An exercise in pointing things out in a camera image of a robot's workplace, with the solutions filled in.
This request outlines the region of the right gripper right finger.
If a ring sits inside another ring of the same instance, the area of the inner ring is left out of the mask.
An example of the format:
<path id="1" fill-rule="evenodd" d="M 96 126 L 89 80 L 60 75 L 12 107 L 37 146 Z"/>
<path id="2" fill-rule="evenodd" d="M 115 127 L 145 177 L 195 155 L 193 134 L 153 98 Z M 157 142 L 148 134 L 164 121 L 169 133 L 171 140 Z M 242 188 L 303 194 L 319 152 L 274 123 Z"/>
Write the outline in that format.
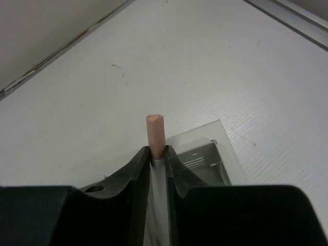
<path id="1" fill-rule="evenodd" d="M 171 145 L 165 148 L 165 179 L 168 203 L 170 245 L 182 245 L 191 202 L 188 192 L 208 185 L 179 159 Z"/>

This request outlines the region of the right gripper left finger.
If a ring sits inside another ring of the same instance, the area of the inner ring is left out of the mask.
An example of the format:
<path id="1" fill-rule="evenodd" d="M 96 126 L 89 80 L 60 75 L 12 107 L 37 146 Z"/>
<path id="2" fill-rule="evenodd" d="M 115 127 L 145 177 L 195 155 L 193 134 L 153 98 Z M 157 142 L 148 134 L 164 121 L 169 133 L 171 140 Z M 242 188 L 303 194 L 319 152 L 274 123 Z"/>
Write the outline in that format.
<path id="1" fill-rule="evenodd" d="M 90 234 L 102 245 L 143 245 L 150 187 L 150 149 L 142 147 L 122 168 L 83 188 L 95 198 L 87 210 Z"/>

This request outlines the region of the pink cap white pen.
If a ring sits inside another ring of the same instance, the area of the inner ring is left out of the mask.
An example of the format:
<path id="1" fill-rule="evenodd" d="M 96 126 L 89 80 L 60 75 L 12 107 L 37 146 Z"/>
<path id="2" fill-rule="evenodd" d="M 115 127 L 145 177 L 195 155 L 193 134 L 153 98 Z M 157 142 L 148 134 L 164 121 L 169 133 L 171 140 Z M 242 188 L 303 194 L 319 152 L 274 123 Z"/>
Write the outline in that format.
<path id="1" fill-rule="evenodd" d="M 169 216 L 165 172 L 166 138 L 163 116 L 146 117 L 150 161 L 150 196 L 148 228 L 155 245 L 169 245 Z"/>

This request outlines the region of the white slotted desk organizer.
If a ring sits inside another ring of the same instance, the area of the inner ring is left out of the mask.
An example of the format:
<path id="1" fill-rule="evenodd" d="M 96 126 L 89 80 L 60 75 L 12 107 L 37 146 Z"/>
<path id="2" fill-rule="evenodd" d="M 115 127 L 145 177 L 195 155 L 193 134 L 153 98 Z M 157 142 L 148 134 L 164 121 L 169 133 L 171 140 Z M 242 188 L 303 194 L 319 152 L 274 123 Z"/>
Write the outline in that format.
<path id="1" fill-rule="evenodd" d="M 247 179 L 220 120 L 166 139 L 180 161 L 210 186 L 240 186 Z"/>

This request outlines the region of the aluminium rail right side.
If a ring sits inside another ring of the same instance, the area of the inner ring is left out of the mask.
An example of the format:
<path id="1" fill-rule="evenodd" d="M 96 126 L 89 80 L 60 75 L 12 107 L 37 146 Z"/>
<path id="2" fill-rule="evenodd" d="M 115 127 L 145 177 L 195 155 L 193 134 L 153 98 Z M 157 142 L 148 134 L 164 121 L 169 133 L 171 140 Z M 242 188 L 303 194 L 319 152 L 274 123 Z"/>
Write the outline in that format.
<path id="1" fill-rule="evenodd" d="M 246 2 L 327 51 L 327 1 Z"/>

